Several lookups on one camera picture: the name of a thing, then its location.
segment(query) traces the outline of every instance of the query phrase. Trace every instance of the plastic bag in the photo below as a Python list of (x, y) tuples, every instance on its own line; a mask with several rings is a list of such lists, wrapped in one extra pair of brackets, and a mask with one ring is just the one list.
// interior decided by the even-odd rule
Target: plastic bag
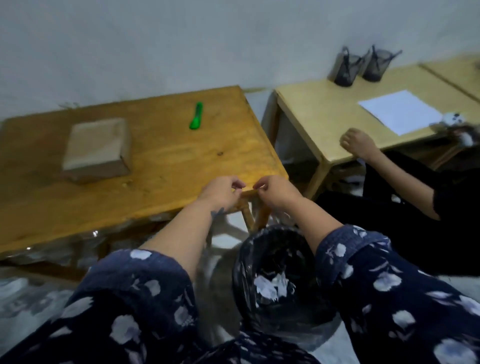
[(232, 285), (247, 328), (305, 350), (315, 350), (340, 325), (340, 315), (322, 297), (314, 256), (297, 228), (274, 225), (244, 241)]

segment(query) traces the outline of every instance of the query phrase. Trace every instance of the cardboard box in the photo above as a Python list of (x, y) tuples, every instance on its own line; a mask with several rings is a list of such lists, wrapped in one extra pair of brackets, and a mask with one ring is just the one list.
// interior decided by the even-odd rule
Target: cardboard box
[(125, 119), (75, 124), (63, 159), (63, 175), (76, 183), (124, 176), (132, 169), (131, 136)]

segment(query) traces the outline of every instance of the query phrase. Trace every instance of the green utility knife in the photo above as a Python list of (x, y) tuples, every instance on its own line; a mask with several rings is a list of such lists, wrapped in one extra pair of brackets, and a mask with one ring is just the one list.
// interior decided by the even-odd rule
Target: green utility knife
[(202, 122), (203, 109), (204, 109), (204, 105), (201, 102), (197, 102), (197, 107), (195, 108), (195, 116), (193, 117), (193, 120), (190, 123), (190, 129), (195, 130), (200, 128), (200, 123)]

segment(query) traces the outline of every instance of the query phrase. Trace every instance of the pen holder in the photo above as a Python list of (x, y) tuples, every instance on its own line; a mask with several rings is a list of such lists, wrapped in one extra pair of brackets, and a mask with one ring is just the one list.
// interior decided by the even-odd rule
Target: pen holder
[(330, 78), (333, 82), (342, 87), (350, 87), (357, 77), (360, 68), (365, 61), (365, 56), (350, 55), (347, 47), (343, 47), (342, 52), (338, 54)]
[(402, 51), (393, 54), (388, 50), (375, 49), (375, 46), (372, 46), (372, 57), (370, 58), (362, 77), (370, 82), (380, 81), (392, 59), (401, 53)]

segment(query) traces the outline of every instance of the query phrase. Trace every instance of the wood grain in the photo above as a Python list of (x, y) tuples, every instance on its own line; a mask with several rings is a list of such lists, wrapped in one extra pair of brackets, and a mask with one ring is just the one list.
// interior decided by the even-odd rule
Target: wood grain
[(460, 111), (469, 121), (480, 123), (480, 103), (417, 65), (388, 70), (378, 83), (358, 77), (352, 87), (320, 80), (276, 88), (280, 107), (310, 150), (318, 160), (325, 158), (331, 165), (352, 160), (338, 142), (348, 128), (367, 132), (381, 149), (434, 137), (431, 128), (398, 136), (358, 105), (359, 101), (402, 90), (441, 113)]
[[(198, 101), (202, 126), (190, 130)], [(63, 181), (71, 126), (113, 117), (128, 120), (132, 174)], [(0, 144), (0, 252), (176, 212), (216, 176), (238, 175), (247, 198), (260, 177), (288, 177), (238, 86), (14, 118)]]
[(421, 66), (480, 102), (480, 55), (462, 55), (448, 60), (423, 63)]

